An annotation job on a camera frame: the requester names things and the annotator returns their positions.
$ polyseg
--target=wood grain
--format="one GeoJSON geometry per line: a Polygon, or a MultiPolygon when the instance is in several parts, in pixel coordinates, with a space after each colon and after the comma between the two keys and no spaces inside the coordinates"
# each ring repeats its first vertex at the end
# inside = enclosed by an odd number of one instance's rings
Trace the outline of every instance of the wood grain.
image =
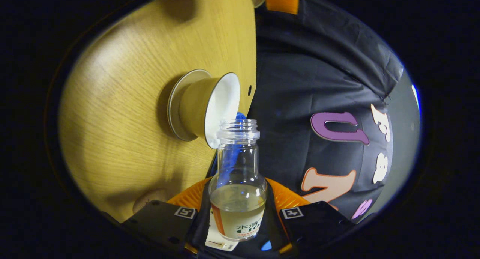
{"type": "Polygon", "coordinates": [[[173,196],[206,176],[215,151],[203,139],[175,138],[166,116],[173,85],[192,69],[237,73],[247,114],[256,78],[251,0],[149,2],[99,35],[67,79],[63,156],[79,189],[119,222],[145,192],[173,196]]]}

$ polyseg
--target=clear glass bottle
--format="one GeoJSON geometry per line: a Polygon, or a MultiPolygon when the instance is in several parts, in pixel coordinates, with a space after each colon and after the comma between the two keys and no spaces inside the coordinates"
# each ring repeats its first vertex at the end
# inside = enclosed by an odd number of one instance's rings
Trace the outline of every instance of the clear glass bottle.
{"type": "Polygon", "coordinates": [[[217,137],[218,171],[208,190],[215,222],[224,238],[247,241],[259,231],[267,195],[258,173],[257,121],[223,121],[217,137]]]}

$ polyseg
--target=bottle label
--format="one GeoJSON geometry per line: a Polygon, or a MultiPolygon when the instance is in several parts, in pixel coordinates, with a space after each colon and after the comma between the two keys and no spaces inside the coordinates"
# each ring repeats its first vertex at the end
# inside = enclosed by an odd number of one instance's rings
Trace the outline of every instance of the bottle label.
{"type": "Polygon", "coordinates": [[[265,210],[265,204],[247,212],[223,211],[213,204],[211,207],[218,231],[232,239],[245,239],[257,234],[265,210]]]}

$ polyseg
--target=yellowish liquid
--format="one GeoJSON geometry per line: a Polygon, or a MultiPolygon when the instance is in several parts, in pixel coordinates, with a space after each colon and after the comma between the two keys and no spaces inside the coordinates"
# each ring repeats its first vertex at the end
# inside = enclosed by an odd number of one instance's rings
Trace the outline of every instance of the yellowish liquid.
{"type": "Polygon", "coordinates": [[[245,241],[255,237],[265,210],[264,194],[247,184],[230,184],[210,195],[215,222],[223,237],[245,241]]]}

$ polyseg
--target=purple letter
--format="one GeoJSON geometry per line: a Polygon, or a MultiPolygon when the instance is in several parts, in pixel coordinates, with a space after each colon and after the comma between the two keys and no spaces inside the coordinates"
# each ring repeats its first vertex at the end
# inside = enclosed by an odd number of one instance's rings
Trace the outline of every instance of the purple letter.
{"type": "Polygon", "coordinates": [[[370,140],[361,129],[357,129],[354,133],[332,132],[325,126],[327,122],[350,123],[356,126],[357,120],[351,113],[316,113],[312,115],[310,123],[313,131],[324,139],[341,142],[360,141],[366,145],[370,144],[370,140]]]}

